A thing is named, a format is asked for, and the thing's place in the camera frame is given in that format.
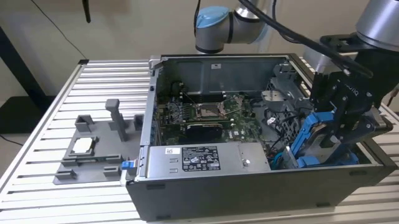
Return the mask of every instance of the black stand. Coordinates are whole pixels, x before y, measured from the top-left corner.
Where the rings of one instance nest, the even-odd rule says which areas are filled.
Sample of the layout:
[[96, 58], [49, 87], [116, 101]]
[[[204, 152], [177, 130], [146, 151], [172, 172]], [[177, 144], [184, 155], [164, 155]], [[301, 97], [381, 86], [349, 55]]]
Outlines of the black stand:
[[28, 97], [10, 97], [0, 108], [0, 133], [29, 133], [54, 97], [48, 97], [0, 27], [0, 57]]

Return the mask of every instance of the aluminum extrusion table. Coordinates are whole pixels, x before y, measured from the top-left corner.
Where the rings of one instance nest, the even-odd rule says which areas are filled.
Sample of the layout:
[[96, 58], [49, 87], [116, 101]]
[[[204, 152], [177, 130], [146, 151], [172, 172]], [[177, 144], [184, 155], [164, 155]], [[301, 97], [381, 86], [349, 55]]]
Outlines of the aluminum extrusion table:
[[[108, 98], [120, 99], [124, 118], [142, 114], [148, 60], [89, 61], [76, 67], [1, 180], [1, 223], [144, 223], [120, 182], [54, 185], [78, 114], [110, 120]], [[399, 117], [383, 105], [393, 130], [375, 139], [399, 165]], [[189, 220], [191, 223], [341, 224], [399, 223], [399, 170], [373, 187], [357, 189], [335, 208], [281, 211]]]

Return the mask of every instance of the motherboard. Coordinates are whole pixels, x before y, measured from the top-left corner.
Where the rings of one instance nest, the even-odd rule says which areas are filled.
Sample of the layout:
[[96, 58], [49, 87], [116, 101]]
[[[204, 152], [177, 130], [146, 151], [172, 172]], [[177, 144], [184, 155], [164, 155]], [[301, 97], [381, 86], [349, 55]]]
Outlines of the motherboard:
[[162, 145], [264, 141], [247, 95], [211, 97], [217, 98], [220, 102], [200, 102], [207, 99], [183, 94], [158, 105]]

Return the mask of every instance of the floor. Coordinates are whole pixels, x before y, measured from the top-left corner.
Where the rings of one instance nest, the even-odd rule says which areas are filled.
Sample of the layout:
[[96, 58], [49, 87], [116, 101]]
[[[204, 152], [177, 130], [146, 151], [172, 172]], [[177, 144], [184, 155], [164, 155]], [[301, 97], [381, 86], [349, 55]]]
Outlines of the floor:
[[[2, 134], [2, 136], [20, 144], [24, 144], [29, 133], [26, 134]], [[2, 138], [0, 138], [0, 176], [2, 176], [14, 156], [18, 153], [21, 146], [5, 141]]]

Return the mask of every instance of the power supply label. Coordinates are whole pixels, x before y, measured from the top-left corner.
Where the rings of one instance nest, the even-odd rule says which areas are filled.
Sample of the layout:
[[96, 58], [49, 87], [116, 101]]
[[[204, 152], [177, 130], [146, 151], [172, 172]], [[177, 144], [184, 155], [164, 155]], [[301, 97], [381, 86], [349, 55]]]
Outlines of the power supply label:
[[183, 147], [181, 161], [185, 172], [220, 170], [217, 147]]

